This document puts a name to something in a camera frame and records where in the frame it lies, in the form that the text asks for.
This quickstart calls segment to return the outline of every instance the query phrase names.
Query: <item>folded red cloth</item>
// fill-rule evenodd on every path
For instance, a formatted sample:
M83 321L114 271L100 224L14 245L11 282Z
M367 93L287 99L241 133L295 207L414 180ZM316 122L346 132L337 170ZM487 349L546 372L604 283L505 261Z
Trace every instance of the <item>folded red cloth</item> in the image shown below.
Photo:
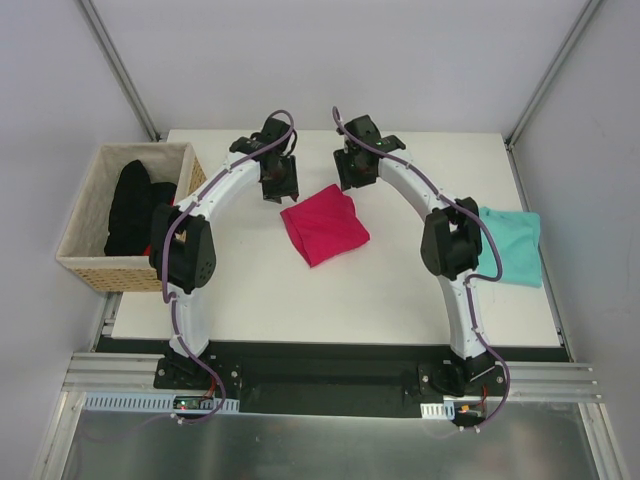
M282 212L293 246L310 267L361 247L371 238L356 217L351 197L331 185Z

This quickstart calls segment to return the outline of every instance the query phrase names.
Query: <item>white wall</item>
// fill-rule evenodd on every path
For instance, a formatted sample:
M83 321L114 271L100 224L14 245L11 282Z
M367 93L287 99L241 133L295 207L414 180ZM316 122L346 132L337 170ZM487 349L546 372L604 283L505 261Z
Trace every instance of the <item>white wall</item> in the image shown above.
M101 297L59 266L100 143L144 141L74 3L0 2L0 477L28 478Z
M610 0L516 145L560 311L640 478L640 2Z
M151 117L509 133L585 0L96 0Z

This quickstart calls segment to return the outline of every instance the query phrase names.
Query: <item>pink towel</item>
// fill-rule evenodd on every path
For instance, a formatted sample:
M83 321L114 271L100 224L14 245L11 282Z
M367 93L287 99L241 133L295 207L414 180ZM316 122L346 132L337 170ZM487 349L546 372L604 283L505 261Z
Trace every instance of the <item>pink towel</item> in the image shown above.
M354 250L369 241L369 232L356 217L351 197L331 185L282 212L296 250L310 267Z

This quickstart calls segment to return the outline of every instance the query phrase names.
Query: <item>black cloth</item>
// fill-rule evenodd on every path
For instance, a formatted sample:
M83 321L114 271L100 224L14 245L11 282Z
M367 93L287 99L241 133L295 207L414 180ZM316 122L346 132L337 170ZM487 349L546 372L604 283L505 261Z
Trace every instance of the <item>black cloth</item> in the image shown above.
M171 203L172 183L152 184L140 160L122 169L109 212L107 256L142 255L151 241L151 217L159 203Z

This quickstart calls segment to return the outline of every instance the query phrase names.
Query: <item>folded cloth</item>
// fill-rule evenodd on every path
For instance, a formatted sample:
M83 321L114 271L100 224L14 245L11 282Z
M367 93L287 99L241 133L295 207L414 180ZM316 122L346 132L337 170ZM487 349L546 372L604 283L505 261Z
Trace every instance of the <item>folded cloth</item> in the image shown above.
M483 207L480 218L487 225L502 259L501 282L531 287L542 286L538 253L540 215L530 212L499 212ZM497 266L485 234L477 272L494 277Z
M358 248L370 239L351 197L331 185L280 212L293 246L310 267Z

